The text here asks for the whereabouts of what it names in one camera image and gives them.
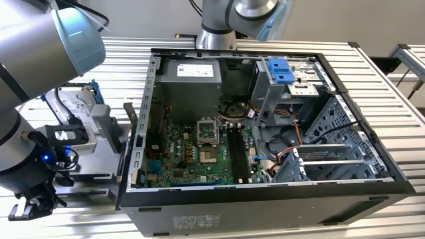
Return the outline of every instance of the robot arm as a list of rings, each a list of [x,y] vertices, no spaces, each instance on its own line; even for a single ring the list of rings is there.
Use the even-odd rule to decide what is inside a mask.
[[[204,0],[198,49],[236,50],[235,30],[259,41],[279,35],[292,0]]]
[[[0,27],[0,186],[20,201],[11,221],[48,216],[58,204],[66,206],[52,181],[78,160],[35,131],[15,107],[83,76],[106,59],[100,34],[86,15],[75,8],[42,14],[28,1],[0,1],[0,10],[18,13],[18,23]]]

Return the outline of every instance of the metal rail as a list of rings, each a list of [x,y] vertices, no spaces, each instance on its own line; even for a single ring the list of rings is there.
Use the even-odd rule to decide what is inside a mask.
[[[96,79],[106,103],[112,108],[111,115],[118,117],[120,123],[127,123],[123,103],[134,102],[135,107],[140,107],[151,48],[194,48],[195,43],[192,39],[106,38],[104,41],[106,63],[74,82]],[[325,55],[419,194],[347,227],[194,235],[186,238],[381,239],[425,236],[425,119],[363,50],[347,43],[293,41],[259,43],[240,40],[237,47],[249,51],[317,52]],[[425,46],[411,47],[425,57]],[[20,112],[34,126],[56,123],[42,100],[28,102]],[[127,215],[115,212],[110,204],[56,209],[47,218],[10,223],[7,215],[16,200],[8,191],[0,192],[0,202],[0,223],[12,238],[143,238]]]

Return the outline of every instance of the green circuit board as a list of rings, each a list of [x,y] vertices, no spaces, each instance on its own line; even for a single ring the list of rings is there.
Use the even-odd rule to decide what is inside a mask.
[[[251,128],[245,127],[241,134],[248,147],[245,151],[248,160],[251,148],[256,151]],[[260,170],[252,173],[252,182],[263,182]],[[162,173],[158,174],[156,180],[150,182],[150,187],[228,184],[235,184],[235,181],[226,128],[222,127],[219,130],[219,144],[206,147],[198,145],[196,125],[168,127]]]

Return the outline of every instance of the label sticker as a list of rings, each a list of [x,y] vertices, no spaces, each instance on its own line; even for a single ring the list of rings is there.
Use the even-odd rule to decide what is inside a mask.
[[[220,214],[174,217],[176,229],[215,228],[219,226]]]
[[[253,111],[253,109],[251,109],[249,112],[248,112],[248,117],[253,118],[253,116],[255,116],[255,111]]]
[[[62,97],[62,101],[63,101],[64,105],[67,106],[67,108],[71,110],[74,115],[78,118],[80,118],[80,120],[83,121],[83,125],[86,127],[91,127],[94,129],[95,134],[99,134],[100,133],[99,128],[98,128],[98,125],[96,125],[95,120],[92,118],[92,115],[88,111],[88,108],[86,106],[86,103],[79,99],[70,100],[70,98],[67,97],[66,94],[62,94],[60,97]],[[62,119],[62,121],[67,122],[68,114],[64,112],[62,107],[59,107],[58,99],[55,99],[55,104],[52,105],[52,107],[54,107],[56,114],[59,114],[59,118]]]
[[[180,64],[179,77],[214,77],[214,65]]]

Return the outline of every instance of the ram slot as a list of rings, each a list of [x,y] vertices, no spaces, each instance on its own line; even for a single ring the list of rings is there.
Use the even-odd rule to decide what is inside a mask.
[[[240,130],[239,127],[227,128],[233,180],[237,184],[251,182],[245,144]]]

